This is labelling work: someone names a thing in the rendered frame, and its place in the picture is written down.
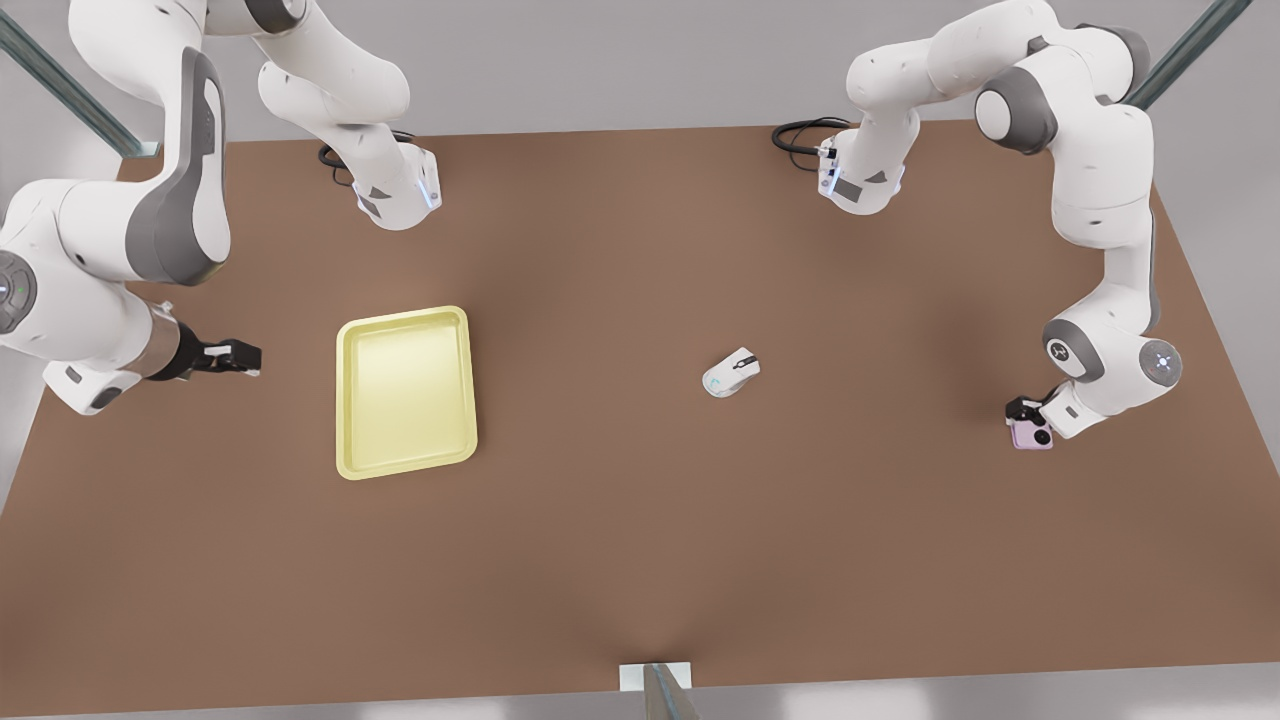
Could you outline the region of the yellow rectangular tray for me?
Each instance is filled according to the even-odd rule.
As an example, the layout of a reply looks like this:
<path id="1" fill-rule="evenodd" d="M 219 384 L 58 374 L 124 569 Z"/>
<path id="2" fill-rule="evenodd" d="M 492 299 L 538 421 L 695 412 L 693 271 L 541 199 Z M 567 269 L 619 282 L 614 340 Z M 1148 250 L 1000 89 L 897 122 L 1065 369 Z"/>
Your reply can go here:
<path id="1" fill-rule="evenodd" d="M 453 305 L 346 323 L 335 338 L 335 469 L 365 480 L 477 448 L 468 318 Z"/>

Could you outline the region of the white computer mouse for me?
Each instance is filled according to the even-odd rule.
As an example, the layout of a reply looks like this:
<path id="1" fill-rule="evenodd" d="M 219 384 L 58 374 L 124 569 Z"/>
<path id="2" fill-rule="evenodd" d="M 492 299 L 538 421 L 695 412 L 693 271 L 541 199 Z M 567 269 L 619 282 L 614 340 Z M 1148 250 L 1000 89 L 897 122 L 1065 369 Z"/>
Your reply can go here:
<path id="1" fill-rule="evenodd" d="M 748 348 L 741 347 L 708 369 L 701 377 L 701 386 L 710 396 L 726 398 L 735 395 L 759 372 L 758 357 Z"/>

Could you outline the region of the silver frame post with foot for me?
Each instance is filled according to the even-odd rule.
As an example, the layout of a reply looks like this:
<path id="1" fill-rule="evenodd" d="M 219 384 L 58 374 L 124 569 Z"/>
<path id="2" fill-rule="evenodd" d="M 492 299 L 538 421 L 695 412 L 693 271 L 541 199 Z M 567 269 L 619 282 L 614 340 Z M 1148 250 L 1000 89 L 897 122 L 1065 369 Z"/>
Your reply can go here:
<path id="1" fill-rule="evenodd" d="M 621 692 L 643 692 L 645 720 L 701 720 L 689 697 L 690 662 L 623 664 L 618 673 Z"/>

